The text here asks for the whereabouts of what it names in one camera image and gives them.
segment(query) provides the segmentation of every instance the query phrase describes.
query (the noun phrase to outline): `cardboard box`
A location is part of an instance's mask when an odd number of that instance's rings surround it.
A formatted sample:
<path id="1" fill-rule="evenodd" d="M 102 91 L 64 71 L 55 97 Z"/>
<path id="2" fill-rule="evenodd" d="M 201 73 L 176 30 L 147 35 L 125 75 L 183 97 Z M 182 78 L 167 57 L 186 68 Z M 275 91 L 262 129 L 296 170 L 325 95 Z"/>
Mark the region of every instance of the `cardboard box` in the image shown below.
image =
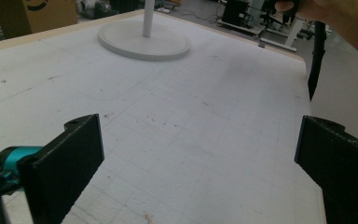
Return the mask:
<path id="1" fill-rule="evenodd" d="M 5 38 L 76 23 L 75 0 L 0 0 L 0 24 Z"/>

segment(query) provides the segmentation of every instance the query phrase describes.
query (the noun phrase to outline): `table surface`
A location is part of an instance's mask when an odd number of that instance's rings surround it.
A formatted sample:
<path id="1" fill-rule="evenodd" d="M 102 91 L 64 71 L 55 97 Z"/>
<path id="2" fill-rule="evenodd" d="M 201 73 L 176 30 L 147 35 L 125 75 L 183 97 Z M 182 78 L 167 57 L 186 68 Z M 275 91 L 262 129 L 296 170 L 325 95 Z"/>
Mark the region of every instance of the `table surface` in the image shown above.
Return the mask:
<path id="1" fill-rule="evenodd" d="M 185 58 L 142 62 L 104 49 L 102 24 L 0 42 L 0 151 L 43 146 L 98 113 L 105 160 L 63 223 L 325 223 L 320 188 L 294 163 L 310 114 L 305 63 L 169 16 Z M 13 223 L 32 223 L 23 193 Z"/>

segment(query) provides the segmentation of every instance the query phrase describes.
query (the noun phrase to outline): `human arm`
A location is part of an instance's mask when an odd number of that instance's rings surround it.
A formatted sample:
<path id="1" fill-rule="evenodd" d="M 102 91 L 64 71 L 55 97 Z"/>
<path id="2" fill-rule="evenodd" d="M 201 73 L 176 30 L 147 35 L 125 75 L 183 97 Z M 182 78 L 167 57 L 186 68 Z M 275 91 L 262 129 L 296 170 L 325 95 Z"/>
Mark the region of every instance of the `human arm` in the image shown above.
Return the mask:
<path id="1" fill-rule="evenodd" d="M 279 1 L 275 7 L 285 11 L 293 5 Z M 328 24 L 358 50 L 358 0 L 300 0 L 297 16 Z"/>

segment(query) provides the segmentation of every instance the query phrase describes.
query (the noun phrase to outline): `white pole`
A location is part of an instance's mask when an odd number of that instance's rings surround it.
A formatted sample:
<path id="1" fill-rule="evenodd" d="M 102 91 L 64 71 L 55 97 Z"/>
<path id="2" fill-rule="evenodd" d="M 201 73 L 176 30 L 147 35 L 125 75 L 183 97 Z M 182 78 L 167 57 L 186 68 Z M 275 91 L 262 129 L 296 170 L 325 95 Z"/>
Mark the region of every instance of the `white pole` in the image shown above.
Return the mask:
<path id="1" fill-rule="evenodd" d="M 145 0 L 144 37 L 150 37 L 152 33 L 154 5 L 155 0 Z"/>

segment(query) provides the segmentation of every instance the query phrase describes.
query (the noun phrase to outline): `white round base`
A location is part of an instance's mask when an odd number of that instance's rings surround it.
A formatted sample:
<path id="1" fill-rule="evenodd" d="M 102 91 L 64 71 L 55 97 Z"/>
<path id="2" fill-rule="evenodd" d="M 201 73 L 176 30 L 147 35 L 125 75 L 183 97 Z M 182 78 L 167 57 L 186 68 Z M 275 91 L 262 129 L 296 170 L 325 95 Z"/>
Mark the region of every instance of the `white round base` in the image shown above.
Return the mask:
<path id="1" fill-rule="evenodd" d="M 190 40 L 170 29 L 153 24 L 151 37 L 142 34 L 140 21 L 115 21 L 98 33 L 100 43 L 116 54 L 143 61 L 170 61 L 190 52 Z"/>

